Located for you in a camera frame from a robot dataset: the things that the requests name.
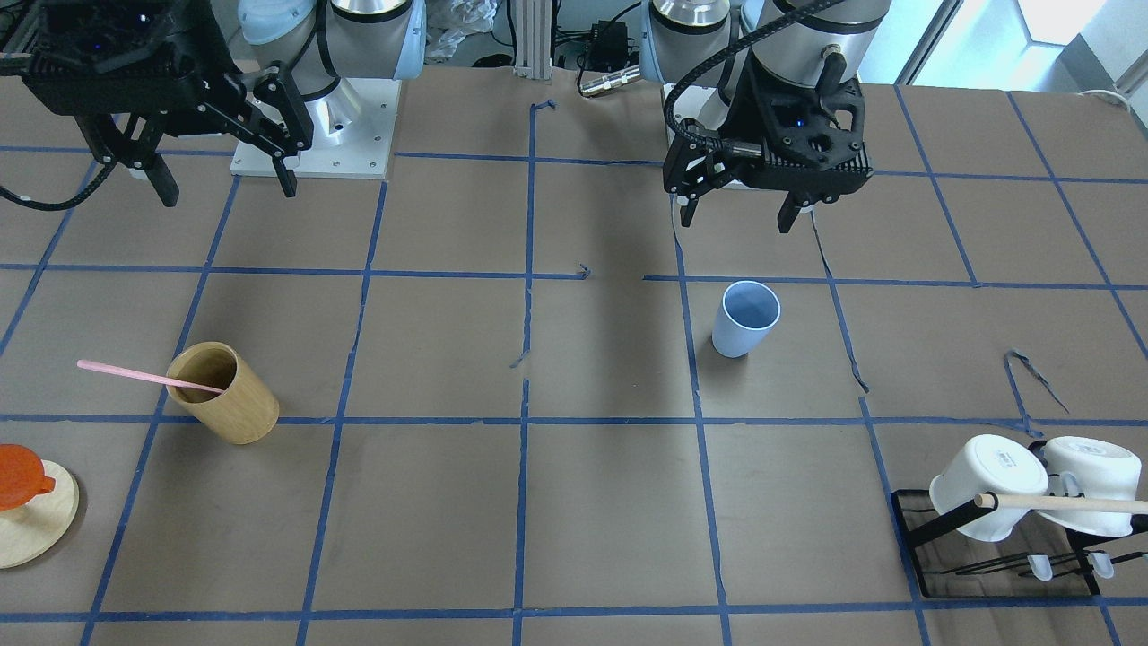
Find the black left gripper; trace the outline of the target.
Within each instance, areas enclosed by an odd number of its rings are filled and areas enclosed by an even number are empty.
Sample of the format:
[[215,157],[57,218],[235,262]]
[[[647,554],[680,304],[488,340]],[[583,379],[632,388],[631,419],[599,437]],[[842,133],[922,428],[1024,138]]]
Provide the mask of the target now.
[[726,150],[674,135],[664,187],[674,195],[682,228],[692,225],[703,196],[731,181],[788,192],[778,210],[782,234],[808,202],[833,202],[863,187],[874,173],[864,149],[864,94],[845,70],[845,59],[816,60],[814,84],[804,87],[748,59],[721,126],[685,119],[688,134],[721,140]]

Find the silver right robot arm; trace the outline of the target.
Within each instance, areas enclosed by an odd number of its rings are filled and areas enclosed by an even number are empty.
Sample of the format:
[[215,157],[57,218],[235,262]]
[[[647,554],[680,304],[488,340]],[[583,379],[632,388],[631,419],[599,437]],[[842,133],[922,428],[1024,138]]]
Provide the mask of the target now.
[[288,161],[355,127],[350,79],[411,79],[425,57],[422,1],[242,1],[240,32],[258,69],[242,71],[209,1],[39,1],[25,57],[3,60],[34,98],[82,130],[101,168],[82,192],[34,210],[82,204],[118,165],[141,173],[162,204],[178,184],[163,137],[232,135],[266,155],[284,195]]

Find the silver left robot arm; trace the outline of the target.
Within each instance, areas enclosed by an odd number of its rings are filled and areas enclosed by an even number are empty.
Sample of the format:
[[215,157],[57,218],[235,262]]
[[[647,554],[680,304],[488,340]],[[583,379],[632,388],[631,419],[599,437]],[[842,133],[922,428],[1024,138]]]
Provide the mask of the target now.
[[639,73],[668,87],[664,188],[693,220],[734,181],[783,193],[778,229],[872,177],[858,67],[887,1],[645,1]]

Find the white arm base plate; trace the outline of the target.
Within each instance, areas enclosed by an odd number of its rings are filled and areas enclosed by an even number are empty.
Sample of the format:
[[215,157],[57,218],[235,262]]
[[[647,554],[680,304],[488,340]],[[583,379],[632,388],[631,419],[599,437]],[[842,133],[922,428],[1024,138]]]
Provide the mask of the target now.
[[286,161],[300,179],[378,179],[388,173],[403,83],[342,79],[307,103],[312,145]]

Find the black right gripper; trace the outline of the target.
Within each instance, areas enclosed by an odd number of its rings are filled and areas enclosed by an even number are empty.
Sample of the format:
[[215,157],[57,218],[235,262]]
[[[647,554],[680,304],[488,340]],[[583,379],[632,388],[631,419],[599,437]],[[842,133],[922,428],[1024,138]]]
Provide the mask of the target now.
[[[287,161],[313,143],[313,120],[290,69],[240,73],[209,1],[39,1],[28,57],[3,60],[52,112],[82,116],[93,158],[139,170],[164,207],[179,188],[160,141],[166,111],[196,111],[272,163],[284,196],[298,193]],[[110,114],[133,112],[122,132]],[[144,131],[132,139],[144,114]]]

